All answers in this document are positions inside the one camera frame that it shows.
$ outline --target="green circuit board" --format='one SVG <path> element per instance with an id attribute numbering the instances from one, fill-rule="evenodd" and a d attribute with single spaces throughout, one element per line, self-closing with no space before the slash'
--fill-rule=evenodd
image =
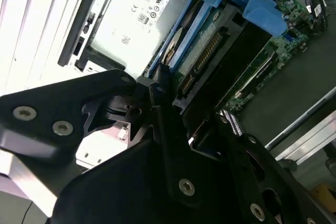
<path id="1" fill-rule="evenodd" d="M 231 90 L 227 93 L 226 98 L 228 99 L 225 107 L 233 112 L 239 112 L 244 105 L 253 98 L 256 92 L 262 89 L 275 74 L 286 66 L 286 63 L 292 57 L 307 48 L 309 36 L 299 29 L 301 24 L 307 26 L 307 22 L 309 22 L 310 16 L 307 10 L 295 0 L 278 0 L 277 6 L 286 17 L 285 20 L 288 24 L 288 30 L 284 36 L 272 37 L 270 39 L 263 50 L 251 62 L 246 71 L 239 77 Z M 270 73 L 265 76 L 263 81 L 255 86 L 253 92 L 241 98 L 237 92 L 260 68 L 260 66 L 262 66 L 265 60 L 267 60 L 265 52 L 271 51 L 274 51 L 277 54 L 277 64 L 275 64 Z"/>

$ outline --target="white label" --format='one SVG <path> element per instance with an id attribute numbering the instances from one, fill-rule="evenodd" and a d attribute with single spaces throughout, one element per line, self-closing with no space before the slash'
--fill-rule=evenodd
<path id="1" fill-rule="evenodd" d="M 111 0 L 93 40 L 93 48 L 141 75 L 161 43 L 157 22 L 169 0 Z"/>
<path id="2" fill-rule="evenodd" d="M 322 12 L 322 7 L 321 7 L 320 4 L 318 4 L 318 5 L 314 8 L 314 12 L 315 12 L 315 16 L 316 16 L 316 17 Z"/>
<path id="3" fill-rule="evenodd" d="M 307 5 L 306 8 L 307 8 L 308 12 L 311 13 L 311 7 L 310 7 L 310 5 Z"/>
<path id="4" fill-rule="evenodd" d="M 133 47 L 135 40 L 146 37 L 155 28 L 169 0 L 124 0 L 122 27 L 112 30 L 112 37 L 123 46 Z"/>

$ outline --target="screw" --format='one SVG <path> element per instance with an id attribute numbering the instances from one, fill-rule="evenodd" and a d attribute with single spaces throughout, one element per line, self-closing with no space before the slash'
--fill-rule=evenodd
<path id="1" fill-rule="evenodd" d="M 251 136 L 249 136 L 248 139 L 249 139 L 250 142 L 253 143 L 253 144 L 255 144 L 255 143 L 257 142 L 257 141 L 256 141 L 253 137 L 251 137 Z"/>
<path id="2" fill-rule="evenodd" d="M 261 209 L 261 207 L 259 207 L 257 204 L 252 203 L 250 205 L 250 210 L 252 212 L 252 214 L 260 221 L 264 221 L 265 220 L 265 214 L 264 211 Z"/>
<path id="3" fill-rule="evenodd" d="M 221 121 L 222 121 L 223 123 L 227 123 L 227 120 L 226 120 L 225 117 L 221 116 L 220 119 L 221 119 Z"/>
<path id="4" fill-rule="evenodd" d="M 68 136 L 74 131 L 74 127 L 67 121 L 58 121 L 52 125 L 52 130 L 59 136 Z"/>
<path id="5" fill-rule="evenodd" d="M 125 82 L 130 82 L 130 78 L 126 77 L 126 76 L 122 76 L 121 80 L 125 81 Z"/>
<path id="6" fill-rule="evenodd" d="M 307 218 L 307 224 L 316 224 L 312 218 Z"/>
<path id="7" fill-rule="evenodd" d="M 182 178 L 178 184 L 181 192 L 183 192 L 186 196 L 193 196 L 195 194 L 195 187 L 190 180 Z"/>
<path id="8" fill-rule="evenodd" d="M 22 121 L 30 121 L 37 116 L 37 112 L 32 107 L 20 106 L 13 110 L 13 116 Z"/>
<path id="9" fill-rule="evenodd" d="M 165 91 L 163 88 L 161 88 L 161 87 L 157 87 L 156 89 L 159 90 L 161 93 L 165 93 L 165 92 L 166 92 L 166 91 Z"/>
<path id="10" fill-rule="evenodd" d="M 218 19 L 218 17 L 219 17 L 219 12 L 216 12 L 212 20 L 215 21 L 216 19 Z"/>

